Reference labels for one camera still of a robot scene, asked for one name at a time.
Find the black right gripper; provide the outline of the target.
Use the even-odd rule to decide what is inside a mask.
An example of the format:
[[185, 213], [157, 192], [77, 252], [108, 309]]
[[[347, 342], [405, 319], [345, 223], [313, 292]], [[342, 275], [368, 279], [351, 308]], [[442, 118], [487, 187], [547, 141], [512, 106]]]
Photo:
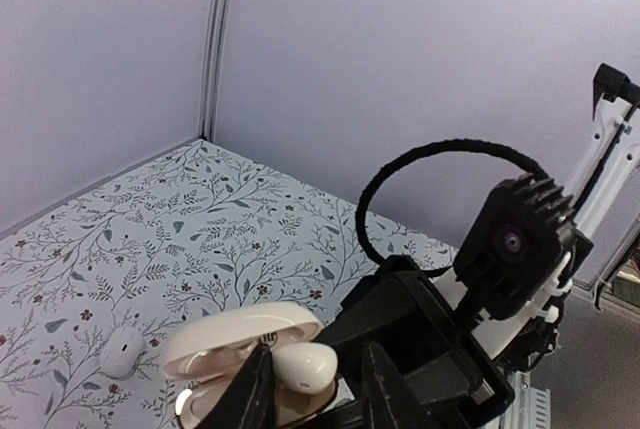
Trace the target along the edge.
[[495, 419], [514, 401], [507, 377], [459, 320], [426, 271], [391, 256], [344, 297], [334, 322], [317, 336], [332, 348], [355, 398], [327, 413], [329, 429], [364, 429], [362, 352], [380, 344], [413, 390], [425, 419]]

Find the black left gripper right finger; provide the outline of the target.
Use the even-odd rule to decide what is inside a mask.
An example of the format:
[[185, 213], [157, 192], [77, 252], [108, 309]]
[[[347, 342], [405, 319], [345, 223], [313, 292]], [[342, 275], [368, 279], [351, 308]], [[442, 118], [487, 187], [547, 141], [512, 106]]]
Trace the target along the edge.
[[413, 390], [380, 344], [364, 346], [361, 375], [364, 428], [425, 427], [425, 414]]

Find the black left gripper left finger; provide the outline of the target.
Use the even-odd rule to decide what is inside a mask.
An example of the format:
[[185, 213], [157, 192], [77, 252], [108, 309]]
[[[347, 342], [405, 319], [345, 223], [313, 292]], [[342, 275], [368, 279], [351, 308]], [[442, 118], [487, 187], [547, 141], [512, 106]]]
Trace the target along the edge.
[[272, 354], [259, 343], [212, 411], [213, 428], [275, 428]]

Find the white earbud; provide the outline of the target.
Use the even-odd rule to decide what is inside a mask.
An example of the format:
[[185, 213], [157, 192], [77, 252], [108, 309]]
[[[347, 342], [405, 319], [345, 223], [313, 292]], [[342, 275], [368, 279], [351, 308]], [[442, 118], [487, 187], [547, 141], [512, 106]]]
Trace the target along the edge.
[[274, 374], [286, 389], [315, 395], [335, 379], [338, 358], [327, 345], [304, 342], [283, 346], [272, 352]]
[[100, 352], [100, 369], [109, 378], [124, 379], [133, 372], [144, 349], [145, 341], [138, 329], [120, 326], [111, 333]]

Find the white earbud charging case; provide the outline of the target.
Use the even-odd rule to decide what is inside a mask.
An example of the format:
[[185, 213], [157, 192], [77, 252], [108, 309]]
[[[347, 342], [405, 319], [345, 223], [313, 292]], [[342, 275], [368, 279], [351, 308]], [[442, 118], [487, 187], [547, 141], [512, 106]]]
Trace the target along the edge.
[[[253, 349], [264, 343], [271, 351], [314, 342], [323, 323], [307, 308], [292, 302], [245, 306], [210, 315], [182, 327], [165, 344], [160, 373], [167, 380], [192, 382], [174, 405], [181, 428], [194, 428], [215, 407]], [[336, 398], [334, 381], [321, 393], [307, 395], [282, 386], [275, 376], [276, 426], [289, 428], [321, 413]]]

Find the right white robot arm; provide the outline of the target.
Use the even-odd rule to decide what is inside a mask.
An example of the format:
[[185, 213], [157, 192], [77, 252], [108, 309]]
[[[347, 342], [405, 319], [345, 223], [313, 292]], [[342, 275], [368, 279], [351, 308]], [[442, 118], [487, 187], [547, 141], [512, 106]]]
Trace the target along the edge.
[[[566, 186], [496, 143], [451, 139], [414, 148], [383, 166], [355, 212], [358, 242], [375, 263], [319, 335], [338, 356], [351, 401], [313, 428], [481, 428], [514, 403], [511, 379], [557, 346], [573, 276], [616, 196], [639, 168], [639, 89], [601, 65], [593, 79], [590, 145]], [[423, 270], [381, 255], [366, 230], [380, 186], [420, 159], [486, 154], [521, 170], [488, 195], [454, 261]]]

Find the white earbud on mat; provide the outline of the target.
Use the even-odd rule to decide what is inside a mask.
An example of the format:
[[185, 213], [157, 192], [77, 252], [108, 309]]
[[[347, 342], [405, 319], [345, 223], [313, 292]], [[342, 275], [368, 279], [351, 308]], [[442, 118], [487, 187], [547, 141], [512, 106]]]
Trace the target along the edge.
[[100, 352], [100, 369], [109, 378], [124, 379], [133, 372], [144, 349], [145, 341], [138, 329], [120, 326], [111, 333]]

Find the floral patterned mat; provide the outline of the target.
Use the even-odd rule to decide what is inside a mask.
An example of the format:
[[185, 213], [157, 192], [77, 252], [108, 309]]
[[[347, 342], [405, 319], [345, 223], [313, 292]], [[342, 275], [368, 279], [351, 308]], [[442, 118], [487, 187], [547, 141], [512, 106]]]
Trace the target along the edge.
[[[1, 242], [1, 424], [172, 428], [159, 373], [185, 322], [267, 301], [329, 322], [371, 272], [352, 204], [195, 141], [44, 214]], [[144, 352], [124, 379], [99, 355], [118, 327]]]

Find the right aluminium frame post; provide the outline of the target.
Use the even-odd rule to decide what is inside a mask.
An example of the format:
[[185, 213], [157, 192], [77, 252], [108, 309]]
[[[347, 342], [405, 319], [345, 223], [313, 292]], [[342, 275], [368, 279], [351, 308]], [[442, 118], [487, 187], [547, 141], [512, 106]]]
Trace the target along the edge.
[[220, 96], [225, 36], [231, 0], [210, 0], [201, 68], [198, 134], [213, 142]]

